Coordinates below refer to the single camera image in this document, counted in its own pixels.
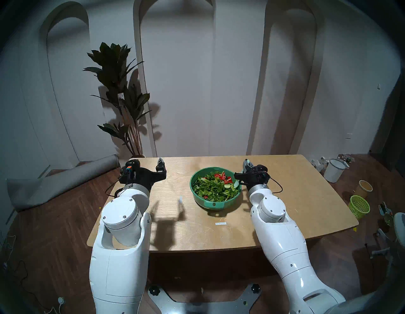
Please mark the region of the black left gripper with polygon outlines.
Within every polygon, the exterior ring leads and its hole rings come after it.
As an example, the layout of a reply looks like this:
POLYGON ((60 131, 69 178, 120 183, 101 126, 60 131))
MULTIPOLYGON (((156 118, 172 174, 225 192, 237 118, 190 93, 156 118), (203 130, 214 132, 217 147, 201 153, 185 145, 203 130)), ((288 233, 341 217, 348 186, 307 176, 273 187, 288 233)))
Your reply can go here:
POLYGON ((158 159, 156 172, 140 167, 138 159, 130 159, 126 162, 126 167, 122 167, 120 171, 119 183, 124 185, 138 184, 150 192, 156 182, 166 179, 166 175, 165 162, 161 157, 158 159))

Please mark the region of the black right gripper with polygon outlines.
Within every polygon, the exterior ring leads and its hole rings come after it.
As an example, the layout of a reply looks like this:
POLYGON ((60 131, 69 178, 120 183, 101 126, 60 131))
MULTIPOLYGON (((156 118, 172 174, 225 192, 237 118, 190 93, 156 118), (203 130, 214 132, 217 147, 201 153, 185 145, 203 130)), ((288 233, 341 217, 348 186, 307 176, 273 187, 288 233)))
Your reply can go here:
POLYGON ((254 166, 249 160, 244 160, 242 173, 234 173, 234 178, 250 191, 256 185, 267 185, 270 175, 266 166, 261 164, 254 166))

